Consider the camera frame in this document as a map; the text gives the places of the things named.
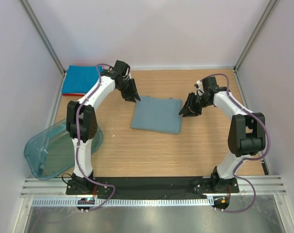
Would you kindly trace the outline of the grey-blue t shirt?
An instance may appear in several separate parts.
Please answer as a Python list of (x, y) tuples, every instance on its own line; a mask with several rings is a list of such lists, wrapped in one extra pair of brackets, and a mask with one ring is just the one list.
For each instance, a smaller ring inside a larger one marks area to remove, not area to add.
[(181, 99), (141, 96), (135, 106), (131, 128), (159, 133), (179, 134), (182, 120)]

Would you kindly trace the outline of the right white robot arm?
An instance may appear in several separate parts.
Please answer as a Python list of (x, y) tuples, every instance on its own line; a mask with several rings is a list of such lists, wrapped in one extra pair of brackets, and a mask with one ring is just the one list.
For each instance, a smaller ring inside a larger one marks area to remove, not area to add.
[(229, 86), (219, 86), (215, 75), (198, 80), (195, 92), (188, 94), (179, 114), (183, 117), (196, 117), (202, 109), (214, 106), (230, 119), (227, 144), (229, 152), (224, 160), (214, 168), (210, 179), (200, 183), (207, 190), (224, 193), (236, 185), (236, 172), (247, 160), (266, 147), (265, 116), (254, 113), (239, 103), (229, 90)]

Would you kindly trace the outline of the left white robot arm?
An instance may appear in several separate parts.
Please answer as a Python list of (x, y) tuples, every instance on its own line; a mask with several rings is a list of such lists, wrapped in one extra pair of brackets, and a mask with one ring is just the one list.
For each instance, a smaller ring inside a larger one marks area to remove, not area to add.
[(119, 90), (125, 101), (140, 100), (126, 62), (117, 60), (114, 66), (98, 74), (98, 81), (82, 98), (67, 104), (66, 129), (74, 145), (74, 170), (67, 183), (68, 195), (91, 194), (98, 186), (93, 179), (91, 145), (98, 130), (96, 110), (103, 100), (114, 90)]

